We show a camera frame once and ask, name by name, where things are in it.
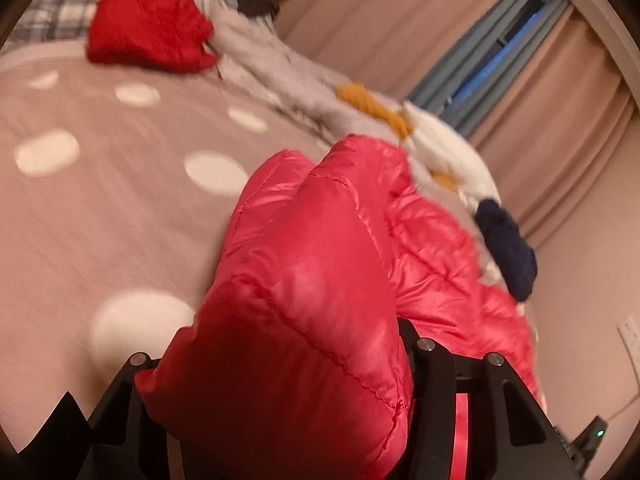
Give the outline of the pink hooded down jacket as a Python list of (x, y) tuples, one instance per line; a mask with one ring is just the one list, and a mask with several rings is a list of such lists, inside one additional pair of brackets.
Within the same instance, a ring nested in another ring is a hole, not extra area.
[(382, 479), (412, 414), (403, 319), (460, 356), (501, 353), (536, 388), (525, 318), (404, 151), (368, 136), (322, 162), (283, 151), (247, 182), (194, 323), (136, 386), (228, 479)]

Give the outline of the dark navy folded garment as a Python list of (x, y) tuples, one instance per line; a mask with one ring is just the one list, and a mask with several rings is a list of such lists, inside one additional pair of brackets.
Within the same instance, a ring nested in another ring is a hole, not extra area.
[(525, 302), (532, 296), (538, 275), (534, 248), (521, 236), (511, 215), (495, 200), (486, 198), (479, 202), (474, 220), (509, 294), (517, 302)]

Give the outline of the brown polka dot duvet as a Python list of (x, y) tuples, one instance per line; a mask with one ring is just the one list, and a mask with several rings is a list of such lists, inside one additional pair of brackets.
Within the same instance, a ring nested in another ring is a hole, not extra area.
[(93, 408), (109, 365), (88, 362), (90, 323), (109, 301), (168, 295), (194, 306), (250, 174), (294, 151), (318, 162), (348, 134), (381, 140), (388, 169), (414, 184), (428, 216), (410, 236), (435, 268), (472, 289), (422, 301), (416, 327), (454, 353), (500, 351), (539, 388), (528, 323), (470, 215), (428, 180), (396, 136), (332, 96), (316, 127), (221, 80), (85, 59), (78, 42), (1, 60), (1, 422), (17, 444), (73, 393)]

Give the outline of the white goose plush toy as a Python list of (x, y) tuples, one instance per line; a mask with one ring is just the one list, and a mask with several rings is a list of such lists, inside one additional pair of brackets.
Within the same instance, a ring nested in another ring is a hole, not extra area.
[(484, 159), (463, 136), (435, 115), (409, 101), (396, 102), (351, 82), (335, 87), (335, 96), (361, 113), (384, 122), (438, 183), (457, 192), (464, 206), (476, 211), (482, 200), (501, 202)]

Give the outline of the blue grey sheer curtain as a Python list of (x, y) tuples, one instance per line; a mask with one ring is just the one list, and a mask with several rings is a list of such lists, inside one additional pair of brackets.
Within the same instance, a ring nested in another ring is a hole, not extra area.
[(408, 94), (467, 139), (542, 46), (568, 0), (499, 0)]

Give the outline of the grey crumpled quilt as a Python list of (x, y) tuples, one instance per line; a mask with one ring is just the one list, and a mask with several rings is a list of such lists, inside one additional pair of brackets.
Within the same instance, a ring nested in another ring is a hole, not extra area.
[(347, 76), (297, 53), (238, 11), (213, 6), (212, 18), (212, 47), (276, 96), (281, 110), (312, 122), (327, 144), (333, 145), (350, 134), (370, 136), (393, 146), (399, 144), (385, 122), (356, 110), (335, 95), (337, 86), (349, 83)]

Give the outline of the folded red down jacket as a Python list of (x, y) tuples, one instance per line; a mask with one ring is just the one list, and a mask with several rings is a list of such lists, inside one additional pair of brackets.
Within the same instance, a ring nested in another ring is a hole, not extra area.
[(86, 55), (94, 64), (195, 74), (218, 63), (206, 49), (213, 33), (194, 0), (100, 0)]

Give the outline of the pink curtains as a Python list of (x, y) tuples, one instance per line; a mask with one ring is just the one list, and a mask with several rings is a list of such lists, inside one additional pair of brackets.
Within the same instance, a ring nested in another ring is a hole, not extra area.
[[(308, 58), (397, 99), (499, 0), (288, 0), (277, 28)], [(600, 176), (639, 105), (639, 50), (605, 0), (568, 0), (466, 139), (506, 208), (544, 243)]]

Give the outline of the small black garment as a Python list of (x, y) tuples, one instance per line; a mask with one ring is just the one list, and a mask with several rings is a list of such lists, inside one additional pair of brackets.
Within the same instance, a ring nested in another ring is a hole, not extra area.
[(271, 0), (238, 0), (238, 11), (248, 18), (270, 16), (275, 18), (280, 11), (277, 4)]

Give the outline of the white wall socket strip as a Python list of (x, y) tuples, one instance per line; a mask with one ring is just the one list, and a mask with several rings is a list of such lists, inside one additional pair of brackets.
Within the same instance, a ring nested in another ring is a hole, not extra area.
[(638, 368), (640, 360), (640, 337), (639, 327), (636, 320), (632, 315), (628, 315), (623, 322), (618, 324), (617, 329), (622, 337), (622, 341), (629, 354), (631, 363), (634, 364), (634, 368)]

